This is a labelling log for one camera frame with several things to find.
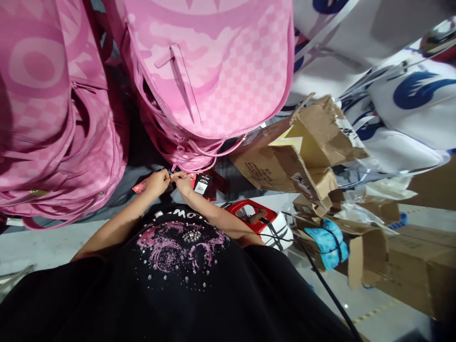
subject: gray floor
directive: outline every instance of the gray floor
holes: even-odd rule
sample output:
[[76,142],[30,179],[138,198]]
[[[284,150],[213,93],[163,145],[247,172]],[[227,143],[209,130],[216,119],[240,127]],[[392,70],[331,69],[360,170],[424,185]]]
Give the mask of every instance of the gray floor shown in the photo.
[[[292,211],[296,194],[263,196],[253,199],[274,210]],[[430,228],[454,230],[456,212],[401,205],[409,212],[409,222]],[[48,231],[23,231],[0,235],[0,275],[22,270],[30,264],[35,269],[46,269],[67,263],[78,249],[96,232],[104,221],[70,225]],[[316,293],[338,315],[339,312],[317,276],[310,269],[307,259],[296,251],[285,251],[299,273],[309,282]],[[347,313],[353,319],[374,309],[387,305],[388,308],[356,324],[359,331],[371,342],[395,341],[410,331],[418,329],[430,340],[429,318],[411,307],[395,302],[394,298],[377,289],[350,290],[347,278],[335,271],[323,276]]]

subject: black t-shirt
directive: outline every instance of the black t-shirt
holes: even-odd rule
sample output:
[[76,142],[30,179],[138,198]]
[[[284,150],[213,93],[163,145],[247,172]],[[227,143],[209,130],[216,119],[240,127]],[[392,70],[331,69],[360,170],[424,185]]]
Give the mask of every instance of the black t-shirt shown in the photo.
[[106,260],[25,276],[0,341],[353,341],[288,258],[240,245],[188,207],[146,219]]

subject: price tag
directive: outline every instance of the price tag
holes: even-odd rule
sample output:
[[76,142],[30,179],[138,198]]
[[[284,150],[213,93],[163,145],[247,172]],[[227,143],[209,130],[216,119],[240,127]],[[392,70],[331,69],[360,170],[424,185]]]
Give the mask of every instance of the price tag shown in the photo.
[[206,189],[208,188],[208,186],[210,184],[211,179],[212,179],[211,176],[201,173],[198,176],[198,181],[195,185],[195,189],[194,189],[195,192],[200,195],[204,195],[204,193],[206,192]]

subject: white bag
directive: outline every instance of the white bag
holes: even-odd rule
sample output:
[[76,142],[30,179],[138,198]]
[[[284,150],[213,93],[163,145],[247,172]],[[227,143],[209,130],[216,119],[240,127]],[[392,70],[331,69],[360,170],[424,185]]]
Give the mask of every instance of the white bag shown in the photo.
[[447,160],[446,152],[431,149],[401,132],[386,127],[368,94],[345,99],[342,102],[342,111],[371,155],[371,158],[345,163],[345,166],[363,166],[377,172],[397,174],[434,167]]
[[437,150],[456,147],[456,68],[430,59],[368,88],[387,127]]
[[296,49],[286,105],[310,93],[342,95],[371,68],[411,44],[451,15],[433,1],[294,0],[294,26],[310,42]]

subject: person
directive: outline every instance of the person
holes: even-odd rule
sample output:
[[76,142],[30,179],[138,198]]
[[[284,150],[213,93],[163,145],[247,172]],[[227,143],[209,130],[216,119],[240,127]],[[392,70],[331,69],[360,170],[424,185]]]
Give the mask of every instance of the person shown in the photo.
[[[148,207],[175,182],[188,206]],[[155,172],[70,263],[26,275],[0,304],[0,341],[353,341],[285,254]]]

